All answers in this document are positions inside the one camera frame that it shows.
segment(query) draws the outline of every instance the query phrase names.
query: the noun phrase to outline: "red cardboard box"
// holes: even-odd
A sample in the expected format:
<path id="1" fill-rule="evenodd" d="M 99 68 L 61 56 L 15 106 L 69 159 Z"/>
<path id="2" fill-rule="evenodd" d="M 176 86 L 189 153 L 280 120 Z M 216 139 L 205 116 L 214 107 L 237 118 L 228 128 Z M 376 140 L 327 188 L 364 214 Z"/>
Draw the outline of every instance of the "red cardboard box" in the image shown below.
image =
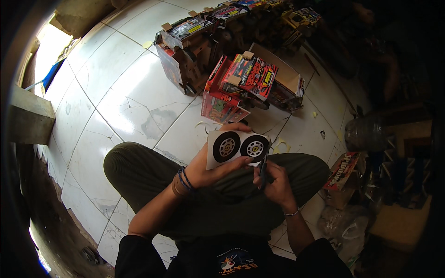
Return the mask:
<path id="1" fill-rule="evenodd" d="M 271 91 L 278 68 L 252 54 L 245 52 L 236 55 L 219 89 L 229 94 L 246 90 L 265 101 Z"/>
<path id="2" fill-rule="evenodd" d="M 323 189 L 328 190 L 342 190 L 344 184 L 348 180 L 349 176 L 354 170 L 358 162 L 360 153 L 344 153 L 340 156 L 337 162 L 332 166 L 332 174 L 328 178 L 328 181 L 323 186 Z"/>
<path id="3" fill-rule="evenodd" d="M 202 97 L 201 116 L 207 117 L 215 122 L 226 124 L 228 122 L 239 122 L 250 114 L 246 110 L 238 94 L 225 94 L 220 92 L 219 84 L 232 61 L 227 56 L 221 56 L 216 67 L 209 76 Z"/>

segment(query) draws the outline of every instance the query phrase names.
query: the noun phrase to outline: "cardboard box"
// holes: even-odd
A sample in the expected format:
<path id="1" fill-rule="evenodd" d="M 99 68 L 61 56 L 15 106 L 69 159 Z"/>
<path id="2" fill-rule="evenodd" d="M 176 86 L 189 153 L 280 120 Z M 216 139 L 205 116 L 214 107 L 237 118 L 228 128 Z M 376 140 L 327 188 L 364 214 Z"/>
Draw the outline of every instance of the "cardboard box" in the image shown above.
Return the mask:
<path id="1" fill-rule="evenodd" d="M 231 63 L 232 61 L 227 56 L 219 59 L 209 76 L 202 97 L 201 116 L 221 124 L 239 122 L 250 114 L 236 94 L 229 95 L 219 90 L 224 71 L 230 67 Z"/>
<path id="2" fill-rule="evenodd" d="M 323 189 L 340 191 L 354 170 L 359 156 L 358 152 L 342 154 L 331 167 L 332 174 Z"/>
<path id="3" fill-rule="evenodd" d="M 249 51 L 278 68 L 274 82 L 276 84 L 272 86 L 267 98 L 270 103 L 289 112 L 299 109 L 304 96 L 304 79 L 301 74 L 259 44 L 253 43 Z"/>
<path id="4" fill-rule="evenodd" d="M 219 89 L 226 93 L 239 93 L 245 90 L 265 101 L 277 71 L 278 68 L 274 64 L 267 63 L 257 56 L 249 59 L 245 58 L 244 54 L 237 54 Z"/>

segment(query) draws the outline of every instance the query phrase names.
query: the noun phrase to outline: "paper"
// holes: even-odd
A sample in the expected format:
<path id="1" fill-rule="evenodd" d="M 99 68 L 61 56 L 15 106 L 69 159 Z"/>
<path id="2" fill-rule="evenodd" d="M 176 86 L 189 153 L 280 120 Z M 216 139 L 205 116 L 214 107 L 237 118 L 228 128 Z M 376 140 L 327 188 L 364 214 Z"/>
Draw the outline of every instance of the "paper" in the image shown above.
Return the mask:
<path id="1" fill-rule="evenodd" d="M 249 166 L 258 166 L 266 157 L 271 144 L 269 137 L 238 130 L 209 132 L 207 170 L 231 162 L 240 156 L 253 157 Z"/>

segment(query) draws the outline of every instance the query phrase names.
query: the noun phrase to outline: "bracelet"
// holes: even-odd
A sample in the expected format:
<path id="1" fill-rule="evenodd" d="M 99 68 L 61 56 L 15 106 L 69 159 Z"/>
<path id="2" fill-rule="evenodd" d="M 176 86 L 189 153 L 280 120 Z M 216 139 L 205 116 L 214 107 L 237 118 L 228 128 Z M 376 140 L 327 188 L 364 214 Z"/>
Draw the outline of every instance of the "bracelet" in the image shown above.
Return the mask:
<path id="1" fill-rule="evenodd" d="M 178 170 L 178 177 L 180 182 L 182 183 L 182 185 L 187 188 L 190 192 L 196 192 L 196 189 L 192 186 L 192 184 L 190 183 L 189 179 L 186 176 L 186 172 L 184 171 L 185 167 L 181 167 Z M 186 179 L 187 183 L 184 182 L 184 180 L 181 177 L 181 173 L 184 174 L 184 178 Z"/>
<path id="2" fill-rule="evenodd" d="M 294 213 L 292 213 L 292 214 L 284 214 L 284 215 L 286 215 L 286 216 L 294 216 L 294 215 L 296 215 L 299 211 L 300 211 L 300 206 L 297 205 L 297 211 L 296 211 L 296 212 L 294 212 Z"/>

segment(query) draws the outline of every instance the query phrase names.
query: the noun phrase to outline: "printed wheel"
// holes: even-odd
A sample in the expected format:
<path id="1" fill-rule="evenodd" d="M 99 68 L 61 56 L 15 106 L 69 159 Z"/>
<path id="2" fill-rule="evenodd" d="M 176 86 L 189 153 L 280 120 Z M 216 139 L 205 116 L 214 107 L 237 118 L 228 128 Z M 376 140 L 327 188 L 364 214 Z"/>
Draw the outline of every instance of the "printed wheel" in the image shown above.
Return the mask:
<path id="1" fill-rule="evenodd" d="M 269 141 L 261 135 L 252 135 L 244 140 L 240 153 L 253 157 L 252 163 L 260 162 L 269 150 Z"/>
<path id="2" fill-rule="evenodd" d="M 239 150 L 241 140 L 236 132 L 228 131 L 216 138 L 213 144 L 213 157 L 217 162 L 226 162 Z"/>

